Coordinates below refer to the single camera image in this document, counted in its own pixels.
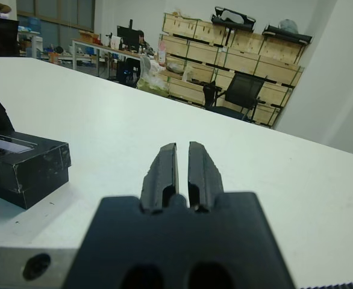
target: black mesh chair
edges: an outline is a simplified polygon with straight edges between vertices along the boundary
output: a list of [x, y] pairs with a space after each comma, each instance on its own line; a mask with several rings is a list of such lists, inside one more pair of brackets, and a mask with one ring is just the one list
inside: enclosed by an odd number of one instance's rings
[[[203, 88], [205, 95], [205, 108], [208, 111], [219, 113], [224, 116], [232, 117], [234, 119], [244, 120], [252, 122], [254, 118], [255, 109], [258, 104], [258, 94], [264, 84], [264, 80], [256, 78], [251, 75], [235, 74], [231, 81], [228, 89], [218, 94], [221, 89], [216, 87], [215, 81], [206, 84]], [[217, 99], [225, 95], [225, 100], [236, 104], [246, 109], [246, 113], [243, 114], [240, 111], [235, 111], [227, 107], [217, 107]], [[248, 113], [253, 110], [253, 114], [249, 119]]]

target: computer monitor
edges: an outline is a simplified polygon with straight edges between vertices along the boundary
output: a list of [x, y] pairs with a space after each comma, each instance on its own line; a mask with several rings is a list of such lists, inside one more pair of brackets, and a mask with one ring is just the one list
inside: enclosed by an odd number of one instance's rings
[[17, 29], [19, 22], [0, 18], [0, 56], [19, 56]]
[[129, 50], [139, 50], [139, 31], [118, 26], [117, 36], [123, 38], [123, 42], [128, 45]]

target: black cardboard box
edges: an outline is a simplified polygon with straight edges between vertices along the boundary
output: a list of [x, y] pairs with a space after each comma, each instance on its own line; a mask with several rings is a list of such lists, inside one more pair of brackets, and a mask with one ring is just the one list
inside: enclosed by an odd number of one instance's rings
[[15, 132], [0, 104], [0, 197], [28, 209], [68, 182], [69, 145]]

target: bottle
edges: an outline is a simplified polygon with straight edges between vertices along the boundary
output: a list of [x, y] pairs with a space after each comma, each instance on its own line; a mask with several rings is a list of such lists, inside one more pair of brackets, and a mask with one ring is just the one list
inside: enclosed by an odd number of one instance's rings
[[163, 67], [166, 66], [166, 44], [164, 43], [164, 41], [161, 41], [159, 43], [158, 63], [160, 66], [163, 66]]

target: desk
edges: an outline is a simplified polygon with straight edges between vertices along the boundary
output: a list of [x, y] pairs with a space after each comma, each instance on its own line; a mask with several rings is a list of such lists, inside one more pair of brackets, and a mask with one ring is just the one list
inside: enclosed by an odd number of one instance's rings
[[19, 31], [19, 34], [27, 35], [32, 37], [32, 58], [37, 58], [37, 39], [36, 37], [40, 35], [40, 33], [35, 31]]
[[100, 51], [104, 51], [106, 53], [108, 53], [108, 63], [107, 63], [107, 67], [108, 67], [108, 77], [110, 77], [110, 53], [115, 53], [124, 57], [128, 57], [128, 58], [133, 58], [136, 60], [140, 60], [140, 54], [137, 53], [133, 53], [131, 51], [123, 51], [123, 50], [118, 50], [118, 49], [113, 49], [110, 48], [108, 46], [103, 46], [103, 45], [98, 45], [98, 44], [94, 44], [94, 43], [89, 43], [89, 42], [85, 42], [83, 40], [80, 39], [72, 39], [72, 47], [73, 47], [73, 53], [72, 53], [72, 68], [73, 70], [76, 70], [77, 68], [77, 55], [76, 55], [76, 45], [84, 45], [84, 46], [88, 46], [91, 48], [96, 49], [96, 58], [98, 59], [96, 61], [96, 69], [98, 70], [98, 76], [99, 76], [99, 54]]
[[353, 155], [32, 58], [0, 58], [0, 101], [17, 131], [72, 157], [69, 183], [28, 211], [0, 199], [0, 246], [79, 247], [100, 199], [140, 196], [170, 142], [187, 197], [194, 140], [225, 191], [258, 194], [298, 288], [353, 281]]

